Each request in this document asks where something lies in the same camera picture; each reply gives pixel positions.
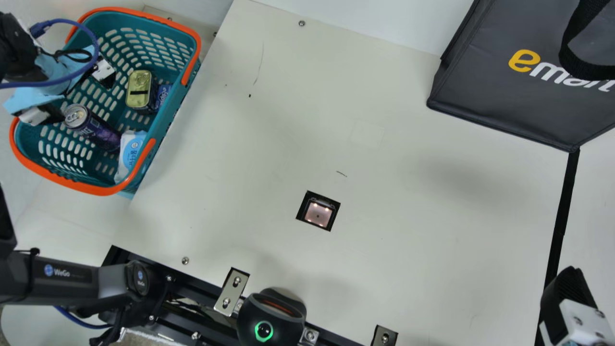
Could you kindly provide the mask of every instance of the round black device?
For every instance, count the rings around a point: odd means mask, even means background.
[[[303,333],[306,307],[267,288],[251,294],[237,317],[241,346],[296,345]]]
[[[149,275],[147,269],[139,262],[132,261],[126,265],[126,282],[128,287],[145,296],[149,292]]]

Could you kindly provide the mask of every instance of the green light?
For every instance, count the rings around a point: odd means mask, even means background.
[[[266,324],[269,326],[269,328],[271,328],[271,331],[269,332],[269,335],[267,337],[261,337],[260,335],[258,335],[258,329],[261,327],[262,324]],[[271,323],[267,322],[267,321],[260,321],[258,324],[256,324],[256,326],[254,327],[254,335],[256,336],[256,339],[260,342],[265,342],[269,339],[271,339],[273,337],[273,326],[271,325]]]

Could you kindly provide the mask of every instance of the blue cable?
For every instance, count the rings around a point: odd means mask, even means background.
[[[81,23],[78,23],[78,22],[74,22],[72,20],[57,18],[57,19],[47,20],[47,21],[44,21],[44,22],[40,22],[40,23],[34,24],[30,28],[30,33],[32,34],[32,37],[34,37],[34,38],[41,37],[45,33],[45,31],[47,29],[49,29],[50,26],[52,26],[53,24],[56,24],[56,23],[72,24],[72,25],[78,27],[79,29],[83,30],[88,36],[90,36],[90,39],[92,39],[92,45],[94,46],[94,54],[92,54],[92,59],[90,60],[90,62],[87,63],[82,68],[78,69],[77,71],[75,71],[73,73],[70,73],[70,74],[67,74],[66,76],[58,78],[58,79],[56,79],[54,81],[1,83],[0,84],[0,89],[8,89],[8,88],[12,88],[12,87],[46,87],[46,86],[54,86],[56,84],[60,84],[60,83],[64,83],[66,81],[69,81],[69,80],[71,80],[71,79],[73,79],[75,77],[79,77],[80,75],[84,74],[87,70],[89,70],[92,66],[94,66],[94,64],[98,60],[98,55],[100,53],[100,48],[98,46],[98,40],[96,39],[96,36],[94,36],[94,33],[91,30],[89,30],[87,27],[85,27],[85,25],[83,25]]]
[[[81,321],[79,318],[76,318],[70,312],[66,311],[66,309],[64,309],[63,307],[54,307],[54,308],[58,310],[62,315],[66,316],[67,319],[77,323],[78,325],[82,327],[86,327],[90,329],[106,329],[106,328],[112,327],[112,325],[110,324],[100,324],[100,325],[89,324],[88,322],[84,322],[84,321]]]

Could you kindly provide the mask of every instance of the yellow e letter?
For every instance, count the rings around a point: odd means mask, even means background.
[[[530,60],[521,59],[524,55],[529,55],[532,59]],[[532,52],[531,50],[528,50],[528,49],[521,49],[521,50],[518,50],[515,53],[515,55],[513,55],[512,58],[510,58],[510,60],[508,60],[508,66],[510,66],[510,68],[515,71],[527,72],[527,71],[530,71],[531,68],[527,66],[519,67],[517,66],[517,64],[535,65],[539,62],[540,62],[540,55],[538,55],[538,53]]]

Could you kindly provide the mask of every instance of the black shopping bag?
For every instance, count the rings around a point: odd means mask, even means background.
[[[573,152],[615,126],[612,65],[615,1],[475,0],[427,106]]]

